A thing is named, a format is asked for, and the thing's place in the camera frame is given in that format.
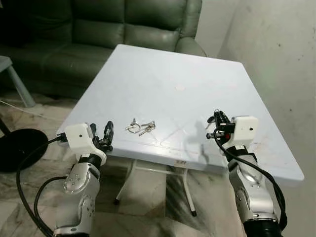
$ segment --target tile floor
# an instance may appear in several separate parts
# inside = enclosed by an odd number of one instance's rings
[[[43,118],[0,104],[0,117],[9,129],[36,128],[49,139],[76,104],[71,99],[51,99],[34,94],[36,105],[24,108],[15,92],[3,94],[1,100]],[[75,155],[67,148],[51,144],[35,165],[21,174],[27,200],[33,203],[35,194],[44,180],[65,175]],[[96,200],[96,215],[91,236],[131,237],[242,237],[244,231],[235,206],[233,189],[226,175],[191,171],[188,185],[197,209],[192,217],[182,185],[175,176],[137,170],[131,185],[124,192],[120,205],[113,200],[124,183],[131,160],[110,157],[101,169],[101,190]],[[139,166],[166,169],[164,165],[140,162]],[[39,211],[53,229],[55,211],[61,198],[62,181],[47,186],[39,200]],[[15,186],[15,174],[0,173],[0,236],[41,237],[21,205]]]

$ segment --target stool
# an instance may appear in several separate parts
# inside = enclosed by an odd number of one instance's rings
[[[23,84],[22,80],[19,78],[18,74],[12,67],[12,61],[9,57],[0,56],[0,73],[4,70],[7,70],[13,84],[18,91],[22,101],[24,102],[26,107],[33,107],[35,105],[35,101],[31,97],[30,93],[28,92],[27,88]]]

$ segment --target key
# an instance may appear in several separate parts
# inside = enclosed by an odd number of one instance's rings
[[[151,128],[150,126],[148,126],[148,127],[146,127],[146,128],[144,129],[144,131],[142,131],[138,136],[141,136],[141,135],[145,134],[146,132],[150,132],[151,130],[153,130],[153,128]]]
[[[143,126],[154,127],[154,126],[155,126],[155,121],[151,121],[151,122],[149,122],[149,123],[142,124],[141,126],[142,126],[142,127],[143,127]]]

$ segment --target green leather sofa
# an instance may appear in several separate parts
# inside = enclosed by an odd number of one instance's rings
[[[195,42],[201,0],[12,0],[30,29],[22,47],[0,44],[27,88],[79,98],[117,44],[206,56]],[[0,85],[10,80],[0,74]]]

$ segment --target black cable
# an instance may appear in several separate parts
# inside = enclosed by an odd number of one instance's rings
[[[249,165],[250,167],[254,168],[255,170],[259,171],[260,173],[262,173],[264,176],[266,176],[267,179],[269,179],[269,181],[272,183],[273,185],[273,189],[275,191],[275,194],[276,194],[276,199],[277,199],[277,202],[278,202],[278,205],[280,207],[280,210],[281,210],[281,216],[280,216],[280,221],[279,221],[279,225],[280,225],[280,228],[281,230],[283,231],[284,228],[286,227],[287,225],[287,216],[286,216],[286,213],[285,213],[285,199],[284,199],[284,196],[283,196],[283,193],[282,193],[282,190],[281,188],[278,186],[278,184],[276,183],[275,179],[273,178],[273,176],[266,172],[265,170],[261,169],[260,167],[244,160],[244,159],[241,159],[237,156],[234,156],[232,153],[228,152],[223,146],[222,144],[220,144],[218,138],[217,138],[217,132],[219,131],[219,129],[215,129],[213,134],[214,134],[214,139],[215,139],[215,142],[216,144],[218,145],[218,147],[224,152],[225,155],[239,161],[239,162],[242,162],[244,164],[247,164]]]
[[[42,231],[42,233],[46,236],[46,237],[53,237],[53,235],[48,232],[46,229],[45,229],[45,226],[42,226],[42,224],[38,221],[38,219],[36,218],[36,216],[34,215],[34,213],[32,212],[24,194],[23,194],[23,191],[22,191],[22,187],[21,187],[21,182],[20,182],[20,173],[21,173],[21,169],[24,165],[24,163],[27,161],[28,158],[30,158],[32,155],[34,155],[36,152],[38,152],[40,149],[42,149],[43,147],[47,146],[48,144],[50,143],[53,143],[55,141],[58,141],[60,140],[59,137],[57,138],[54,138],[52,140],[49,140],[48,142],[42,144],[41,146],[37,147],[34,151],[32,151],[31,153],[29,153],[24,160],[22,160],[22,162],[19,164],[17,170],[16,170],[16,186],[17,186],[17,189],[18,189],[18,192],[19,192],[19,196],[22,200],[22,203],[27,211],[27,213],[29,214],[29,216],[31,217],[31,219],[33,220],[33,222],[36,224],[36,226],[39,228],[40,231]]]
[[[44,188],[46,187],[47,184],[49,184],[50,182],[55,181],[55,180],[61,180],[61,179],[66,179],[66,178],[67,178],[66,176],[59,176],[59,177],[54,177],[54,178],[46,180],[45,183],[43,183],[42,186],[39,188],[39,191],[38,191],[38,193],[35,196],[34,214],[35,214],[36,218],[38,219],[38,221],[43,225],[45,230],[47,232],[49,232],[51,235],[53,235],[53,231],[47,226],[47,224],[45,224],[45,222],[41,219],[40,214],[39,214],[39,210],[38,210],[39,198],[40,198],[40,195],[41,195],[42,191],[44,190]]]

